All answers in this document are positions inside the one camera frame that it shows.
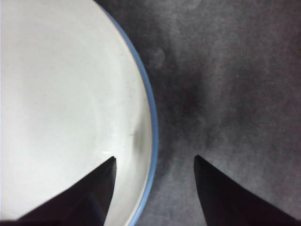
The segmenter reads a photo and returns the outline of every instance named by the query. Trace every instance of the bowl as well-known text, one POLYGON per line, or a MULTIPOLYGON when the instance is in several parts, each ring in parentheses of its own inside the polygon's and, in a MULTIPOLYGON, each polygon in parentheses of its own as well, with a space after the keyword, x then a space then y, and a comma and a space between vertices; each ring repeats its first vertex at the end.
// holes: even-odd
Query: bowl
POLYGON ((158 123, 131 41, 92 0, 1 7, 1 220, 23 216, 115 156, 105 225, 134 225, 154 178, 158 123))

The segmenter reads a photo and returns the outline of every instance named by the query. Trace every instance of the white bowl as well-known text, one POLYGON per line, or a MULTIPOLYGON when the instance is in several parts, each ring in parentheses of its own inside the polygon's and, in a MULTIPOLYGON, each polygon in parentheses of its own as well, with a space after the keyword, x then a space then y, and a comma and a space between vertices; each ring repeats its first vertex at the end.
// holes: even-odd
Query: white bowl
POLYGON ((134 225, 158 126, 141 60, 92 0, 1 1, 1 219, 17 219, 111 156, 105 225, 134 225))

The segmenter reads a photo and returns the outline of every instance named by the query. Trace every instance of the gray fabric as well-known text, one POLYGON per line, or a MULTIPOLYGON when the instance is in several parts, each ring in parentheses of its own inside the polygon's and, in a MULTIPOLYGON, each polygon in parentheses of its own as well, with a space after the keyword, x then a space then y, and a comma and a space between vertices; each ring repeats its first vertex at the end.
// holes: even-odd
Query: gray fabric
POLYGON ((206 225, 200 154, 301 218, 301 1, 98 0, 149 74, 159 154, 139 226, 206 225))

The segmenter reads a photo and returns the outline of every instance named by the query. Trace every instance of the gray cloth surface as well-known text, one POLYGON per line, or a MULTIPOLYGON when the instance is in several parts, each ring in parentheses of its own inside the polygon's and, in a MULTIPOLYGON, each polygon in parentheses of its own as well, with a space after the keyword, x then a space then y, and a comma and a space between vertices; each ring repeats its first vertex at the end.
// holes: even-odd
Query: gray cloth surface
POLYGON ((300 219, 301 1, 97 2, 133 42, 156 99, 157 171, 137 225, 206 225, 196 154, 300 219))

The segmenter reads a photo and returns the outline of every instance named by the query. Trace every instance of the blue bowl rim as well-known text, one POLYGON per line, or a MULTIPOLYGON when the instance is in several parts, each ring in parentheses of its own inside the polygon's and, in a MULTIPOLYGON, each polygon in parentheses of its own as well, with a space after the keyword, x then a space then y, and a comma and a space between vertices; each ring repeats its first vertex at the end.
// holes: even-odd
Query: blue bowl rim
POLYGON ((124 30, 120 27, 120 25, 117 23, 117 21, 102 7, 100 8, 106 13, 106 15, 109 17, 109 19, 113 22, 121 36, 123 37, 124 41, 126 42, 129 50, 131 51, 134 60, 136 61, 137 67, 139 69, 139 72, 141 74, 141 77, 144 82, 144 86, 146 89, 146 94, 148 97, 148 102, 150 106, 150 118, 151 118, 151 128, 152 128, 152 152, 151 152, 151 161, 150 161, 150 171, 149 171, 149 176, 147 178, 145 190, 143 192, 141 201, 139 203, 139 206, 131 219, 129 226, 134 226, 136 222, 138 221, 145 204, 147 202, 147 199, 149 197, 150 191, 151 191, 151 186, 154 180, 155 176, 155 171, 156 171, 156 164, 157 164, 157 157, 158 157, 158 119, 157 119, 157 110, 156 110, 156 104, 155 104, 155 99, 154 95, 151 89, 151 84, 150 80, 148 78, 148 75, 146 73, 146 70, 143 66, 143 63, 139 57, 138 52, 134 48, 132 42, 128 38, 127 34, 124 32, 124 30))

